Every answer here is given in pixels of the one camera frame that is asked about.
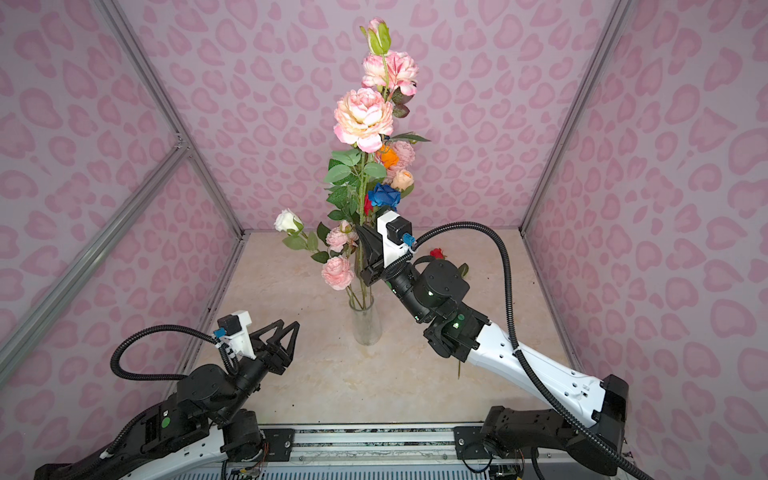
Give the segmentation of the large pink rose spray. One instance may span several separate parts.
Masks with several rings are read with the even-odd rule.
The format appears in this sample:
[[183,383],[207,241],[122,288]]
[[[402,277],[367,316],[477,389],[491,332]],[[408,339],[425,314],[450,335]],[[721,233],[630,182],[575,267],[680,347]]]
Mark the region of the large pink rose spray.
[[[347,148],[331,154],[325,179],[330,185],[327,202],[333,206],[328,217],[338,223],[348,221],[354,231],[359,225],[372,226],[381,211],[390,209],[374,207],[369,216],[363,214],[368,192],[378,183],[390,185],[399,171],[387,170],[378,159],[378,151],[399,140],[410,142],[413,148],[425,141],[412,132],[395,132],[395,121],[408,116],[408,102],[418,91],[416,61],[408,53],[393,49],[390,29],[384,20],[370,20],[361,27],[361,33],[368,46],[362,62],[361,87],[345,93],[334,110],[334,134]],[[353,289],[363,297],[373,296],[359,277],[361,260],[357,239]]]

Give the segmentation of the peach rose stem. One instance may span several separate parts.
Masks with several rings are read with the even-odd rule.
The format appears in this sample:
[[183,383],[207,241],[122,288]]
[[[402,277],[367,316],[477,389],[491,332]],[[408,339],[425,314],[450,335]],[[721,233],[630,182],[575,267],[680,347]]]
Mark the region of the peach rose stem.
[[395,173],[390,185],[404,198],[413,190],[414,183],[413,175],[408,170],[402,169]]

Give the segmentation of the tall clear ribbed glass vase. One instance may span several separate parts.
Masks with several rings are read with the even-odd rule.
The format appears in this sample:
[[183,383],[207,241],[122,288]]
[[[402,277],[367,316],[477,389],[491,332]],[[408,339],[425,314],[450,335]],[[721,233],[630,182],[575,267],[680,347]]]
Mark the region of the tall clear ribbed glass vase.
[[355,340],[364,346],[375,345],[382,336],[382,325],[374,309],[373,296],[350,296],[352,312],[352,333]]

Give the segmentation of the orange flower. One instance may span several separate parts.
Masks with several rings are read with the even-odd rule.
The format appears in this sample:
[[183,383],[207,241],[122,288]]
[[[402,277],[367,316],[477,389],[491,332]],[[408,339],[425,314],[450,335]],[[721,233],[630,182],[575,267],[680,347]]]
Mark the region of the orange flower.
[[378,159],[387,170],[394,168],[399,163],[397,152],[388,145],[383,145],[378,151]]

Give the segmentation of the white rose spray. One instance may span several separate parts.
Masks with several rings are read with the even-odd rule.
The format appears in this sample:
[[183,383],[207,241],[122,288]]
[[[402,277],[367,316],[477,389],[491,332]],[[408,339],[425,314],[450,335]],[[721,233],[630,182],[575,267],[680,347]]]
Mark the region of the white rose spray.
[[294,251],[306,251],[318,263],[325,264],[330,259],[326,239],[330,230],[320,223],[316,230],[305,228],[304,222],[290,209],[282,210],[274,221],[274,229],[285,237],[282,243]]

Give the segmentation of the pink peony flower spray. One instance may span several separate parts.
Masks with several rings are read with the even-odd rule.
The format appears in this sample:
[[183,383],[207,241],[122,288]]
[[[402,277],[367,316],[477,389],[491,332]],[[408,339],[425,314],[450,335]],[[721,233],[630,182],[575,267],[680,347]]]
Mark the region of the pink peony flower spray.
[[413,145],[408,141],[395,141],[390,144],[393,152],[397,156],[397,162],[391,167],[392,170],[407,169],[414,162],[416,152]]

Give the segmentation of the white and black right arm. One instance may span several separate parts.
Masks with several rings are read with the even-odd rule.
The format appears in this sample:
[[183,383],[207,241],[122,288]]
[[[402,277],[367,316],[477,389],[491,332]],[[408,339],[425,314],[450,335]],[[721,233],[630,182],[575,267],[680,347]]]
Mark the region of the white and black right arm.
[[[486,235],[497,247],[504,284],[506,324],[499,326],[464,299],[469,285],[459,268],[431,256],[414,258],[419,244],[454,230]],[[402,217],[381,231],[360,226],[362,278],[367,285],[384,282],[442,358],[455,358],[488,370],[546,403],[543,410],[489,410],[481,444],[492,457],[528,451],[538,462],[540,449],[560,450],[583,467],[604,475],[633,472],[622,454],[628,385],[609,375],[580,373],[527,347],[517,337],[509,254],[501,237],[477,222],[453,222],[415,238]]]

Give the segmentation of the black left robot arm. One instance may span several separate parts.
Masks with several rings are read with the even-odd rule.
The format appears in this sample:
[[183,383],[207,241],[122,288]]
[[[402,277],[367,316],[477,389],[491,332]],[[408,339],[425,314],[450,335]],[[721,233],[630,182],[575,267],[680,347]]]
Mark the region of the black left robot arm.
[[134,416],[100,450],[74,463],[49,463],[35,471],[37,479],[136,479],[139,471],[157,474],[162,465],[173,473],[211,459],[259,464],[271,447],[256,415],[245,409],[268,374],[281,375],[291,365],[300,326],[277,320],[245,341],[254,355],[237,355],[223,337],[163,324],[138,331],[124,340],[110,359],[112,372],[125,380],[162,381],[162,374],[139,374],[123,369],[122,356],[152,334],[190,335],[216,347],[223,363],[206,364],[189,374],[170,374],[176,390],[169,397]]

